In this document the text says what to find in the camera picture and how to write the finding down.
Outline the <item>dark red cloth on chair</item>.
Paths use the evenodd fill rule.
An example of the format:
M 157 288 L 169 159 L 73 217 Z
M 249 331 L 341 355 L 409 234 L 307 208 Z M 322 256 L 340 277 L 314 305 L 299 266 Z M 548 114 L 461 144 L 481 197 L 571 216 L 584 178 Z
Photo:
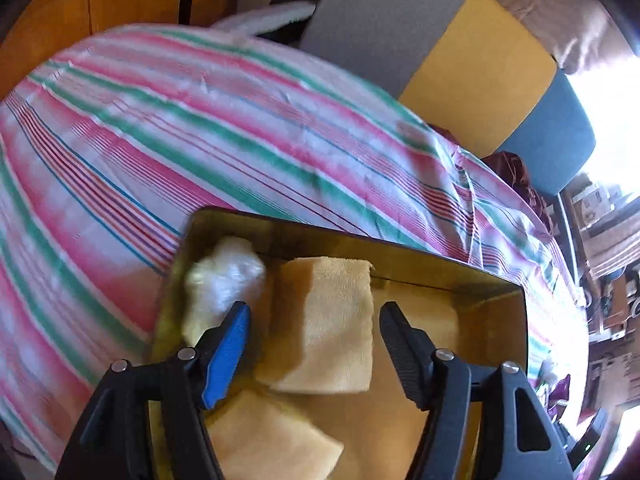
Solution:
M 524 200 L 549 233 L 552 233 L 553 223 L 547 212 L 547 202 L 533 187 L 523 159 L 517 154 L 501 151 L 484 157 L 483 162 L 513 188 L 513 191 Z

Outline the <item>white plastic-wrapped bundle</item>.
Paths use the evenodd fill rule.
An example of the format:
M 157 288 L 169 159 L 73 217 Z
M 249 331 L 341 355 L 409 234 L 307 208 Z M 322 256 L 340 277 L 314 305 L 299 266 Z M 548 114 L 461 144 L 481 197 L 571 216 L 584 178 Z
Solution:
M 194 346 L 209 328 L 221 326 L 237 301 L 254 304 L 264 291 L 266 267 L 244 238 L 222 238 L 184 278 L 182 336 Z

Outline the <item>pink patterned curtain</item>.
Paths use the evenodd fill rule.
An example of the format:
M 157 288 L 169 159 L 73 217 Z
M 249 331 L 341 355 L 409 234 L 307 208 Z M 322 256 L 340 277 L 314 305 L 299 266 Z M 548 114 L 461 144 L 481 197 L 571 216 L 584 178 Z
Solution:
M 552 55 L 567 75 L 634 58 L 599 0 L 496 0 Z

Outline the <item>gold rectangular tray box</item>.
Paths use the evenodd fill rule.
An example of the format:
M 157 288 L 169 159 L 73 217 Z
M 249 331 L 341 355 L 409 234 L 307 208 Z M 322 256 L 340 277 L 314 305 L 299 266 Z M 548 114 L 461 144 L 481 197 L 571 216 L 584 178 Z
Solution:
M 228 396 L 205 416 L 229 479 L 401 479 L 426 415 L 402 391 L 378 329 L 393 301 L 465 362 L 527 360 L 524 292 L 420 250 L 291 221 L 197 211 L 171 266 L 149 353 L 183 344 L 214 285 L 258 268 L 242 291 L 250 340 Z

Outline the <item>striped pink green tablecloth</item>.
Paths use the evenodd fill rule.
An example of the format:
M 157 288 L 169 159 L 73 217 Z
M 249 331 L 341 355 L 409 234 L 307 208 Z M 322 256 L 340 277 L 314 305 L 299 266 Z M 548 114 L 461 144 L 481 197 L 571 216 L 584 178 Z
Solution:
M 126 25 L 1 103 L 1 418 L 48 469 L 114 359 L 140 360 L 181 232 L 212 205 L 434 252 L 524 289 L 528 374 L 582 400 L 588 336 L 559 246 L 479 158 L 314 56 Z

